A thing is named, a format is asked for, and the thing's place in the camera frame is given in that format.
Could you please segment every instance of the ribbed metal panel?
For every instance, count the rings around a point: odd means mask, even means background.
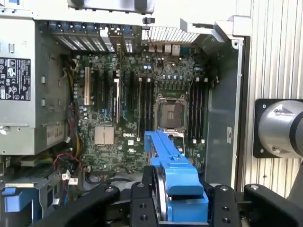
[[[242,185],[259,183],[287,197],[300,159],[252,156],[254,103],[258,98],[303,98],[303,0],[254,0],[246,157]]]

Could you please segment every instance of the black mounting plate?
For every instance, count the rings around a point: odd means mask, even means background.
[[[269,99],[269,98],[261,98],[257,99],[255,102],[255,123],[254,123],[254,144],[253,144],[253,156],[256,158],[280,158],[271,154],[267,151],[261,144],[258,135],[258,126],[261,119],[262,114],[266,111],[268,107],[272,104],[280,102],[280,101],[287,101],[287,100],[294,100],[303,102],[301,99]]]

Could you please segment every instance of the green circuit board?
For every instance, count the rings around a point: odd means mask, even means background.
[[[207,77],[201,56],[142,52],[75,59],[84,165],[141,172],[148,164],[144,132],[161,128],[174,132],[169,138],[176,148],[203,171]]]

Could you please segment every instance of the cpu socket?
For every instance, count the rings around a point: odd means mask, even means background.
[[[184,133],[187,119],[187,102],[180,98],[163,97],[158,94],[155,105],[155,129]]]

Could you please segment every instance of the bolt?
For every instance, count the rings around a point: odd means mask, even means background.
[[[221,187],[220,187],[220,189],[221,189],[222,191],[228,191],[228,190],[229,190],[229,188],[228,188],[228,187],[226,187],[226,186],[224,186],[224,185],[223,185],[223,186],[221,186]]]
[[[252,188],[253,190],[258,190],[258,189],[260,189],[260,188],[259,188],[258,186],[256,186],[256,185],[251,185],[250,188]]]
[[[114,189],[112,187],[107,188],[105,191],[106,192],[112,192]]]
[[[142,182],[140,182],[139,184],[137,184],[137,187],[140,187],[140,188],[142,188],[142,187],[144,187],[144,186],[145,186],[145,184],[142,183]]]

